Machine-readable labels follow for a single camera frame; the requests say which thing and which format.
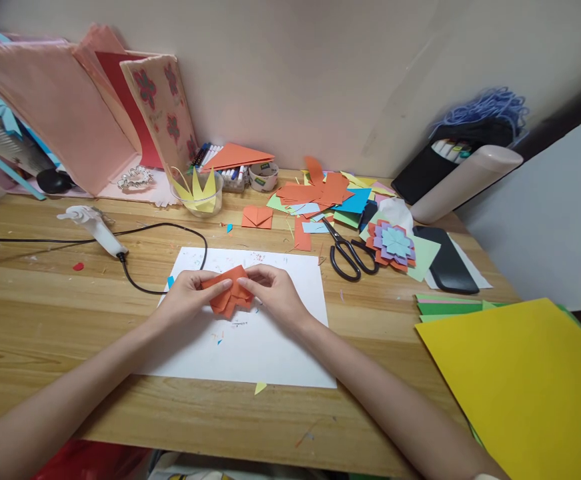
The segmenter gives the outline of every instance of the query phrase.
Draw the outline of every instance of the hair clip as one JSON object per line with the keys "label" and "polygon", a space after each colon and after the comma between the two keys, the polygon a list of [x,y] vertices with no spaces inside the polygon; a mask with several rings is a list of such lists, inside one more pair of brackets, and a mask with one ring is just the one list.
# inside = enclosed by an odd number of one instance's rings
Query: hair clip
{"label": "hair clip", "polygon": [[152,173],[145,167],[138,165],[130,169],[128,173],[124,173],[121,176],[121,180],[117,182],[117,186],[120,190],[128,190],[130,188],[147,187],[152,181]]}

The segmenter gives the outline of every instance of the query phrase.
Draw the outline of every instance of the beige thermos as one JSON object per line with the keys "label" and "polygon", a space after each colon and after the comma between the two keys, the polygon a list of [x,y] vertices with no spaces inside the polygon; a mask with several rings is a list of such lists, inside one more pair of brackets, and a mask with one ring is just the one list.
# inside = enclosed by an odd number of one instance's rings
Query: beige thermos
{"label": "beige thermos", "polygon": [[426,193],[410,213],[419,223],[433,223],[515,170],[523,161],[513,150],[485,145]]}

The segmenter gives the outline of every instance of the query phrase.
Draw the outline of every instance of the black power cord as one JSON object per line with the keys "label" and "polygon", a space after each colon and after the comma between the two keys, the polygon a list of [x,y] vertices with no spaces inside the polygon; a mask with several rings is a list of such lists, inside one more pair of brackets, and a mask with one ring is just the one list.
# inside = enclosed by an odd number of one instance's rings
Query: black power cord
{"label": "black power cord", "polygon": [[[124,230],[124,231],[120,231],[120,232],[116,232],[113,233],[113,235],[115,235],[116,237],[119,237],[121,235],[128,235],[130,233],[137,233],[140,231],[144,231],[144,230],[150,230],[156,227],[177,227],[178,229],[181,230],[186,230],[189,231],[190,233],[194,233],[195,235],[197,235],[201,240],[203,240],[203,260],[201,260],[201,266],[199,267],[199,270],[203,270],[203,266],[205,265],[205,259],[208,256],[208,242],[205,239],[205,237],[199,233],[196,230],[193,229],[189,229],[187,227],[183,227],[181,225],[178,225],[176,223],[170,223],[170,222],[161,222],[161,223],[155,223],[154,225],[146,225],[145,227],[141,227],[138,229],[132,229],[132,230]],[[97,240],[95,239],[88,239],[88,240],[56,240],[56,239],[0,239],[0,242],[14,242],[14,243],[71,243],[72,245],[85,245],[86,243],[93,243],[96,242]],[[160,291],[154,291],[154,290],[148,290],[145,289],[143,287],[140,287],[139,285],[137,285],[135,283],[135,281],[130,277],[130,273],[128,272],[128,266],[127,266],[127,261],[126,261],[126,257],[125,257],[125,253],[119,253],[117,255],[117,258],[119,259],[119,261],[121,262],[121,265],[123,266],[123,272],[125,273],[125,277],[128,279],[128,281],[130,282],[130,284],[135,287],[137,290],[140,290],[144,293],[150,293],[152,295],[165,295],[167,292],[160,292]]]}

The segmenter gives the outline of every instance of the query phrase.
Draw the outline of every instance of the person's right hand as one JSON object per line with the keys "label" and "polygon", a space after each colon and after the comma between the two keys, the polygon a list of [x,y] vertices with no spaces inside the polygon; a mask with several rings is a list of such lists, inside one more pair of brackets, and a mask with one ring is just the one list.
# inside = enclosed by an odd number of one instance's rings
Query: person's right hand
{"label": "person's right hand", "polygon": [[245,272],[249,278],[238,279],[239,284],[259,297],[282,326],[294,330],[313,319],[286,270],[259,264]]}

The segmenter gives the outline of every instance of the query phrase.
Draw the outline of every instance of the black bag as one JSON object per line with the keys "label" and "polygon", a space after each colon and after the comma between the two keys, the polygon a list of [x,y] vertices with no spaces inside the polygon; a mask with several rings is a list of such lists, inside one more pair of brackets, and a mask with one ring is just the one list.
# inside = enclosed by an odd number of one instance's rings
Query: black bag
{"label": "black bag", "polygon": [[437,140],[444,139],[466,142],[475,151],[484,145],[507,147],[512,143],[514,134],[511,124],[497,117],[461,125],[441,125],[428,144],[391,183],[406,203],[415,204],[459,166],[432,149]]}

